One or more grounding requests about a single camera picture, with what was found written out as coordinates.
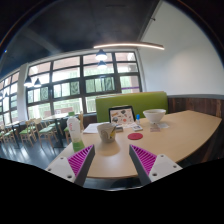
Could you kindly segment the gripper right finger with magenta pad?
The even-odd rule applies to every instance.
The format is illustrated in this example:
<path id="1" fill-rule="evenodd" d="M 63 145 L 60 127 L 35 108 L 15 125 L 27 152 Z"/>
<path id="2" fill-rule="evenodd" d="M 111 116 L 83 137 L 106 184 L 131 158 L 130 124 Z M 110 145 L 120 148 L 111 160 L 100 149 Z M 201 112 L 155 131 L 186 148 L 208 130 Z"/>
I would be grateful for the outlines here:
<path id="1" fill-rule="evenodd" d="M 181 167 L 165 154 L 155 155 L 132 144 L 129 145 L 129 155 L 143 186 L 181 170 Z"/>

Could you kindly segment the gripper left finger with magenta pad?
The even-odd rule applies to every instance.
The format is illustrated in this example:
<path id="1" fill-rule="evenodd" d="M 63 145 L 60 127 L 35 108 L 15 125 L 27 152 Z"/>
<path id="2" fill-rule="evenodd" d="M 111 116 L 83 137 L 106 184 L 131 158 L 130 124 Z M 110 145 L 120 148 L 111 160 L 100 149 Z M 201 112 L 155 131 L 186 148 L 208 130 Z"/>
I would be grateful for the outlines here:
<path id="1" fill-rule="evenodd" d="M 46 168 L 46 171 L 76 185 L 83 186 L 94 156 L 95 147 L 90 145 L 68 158 L 57 158 Z"/>

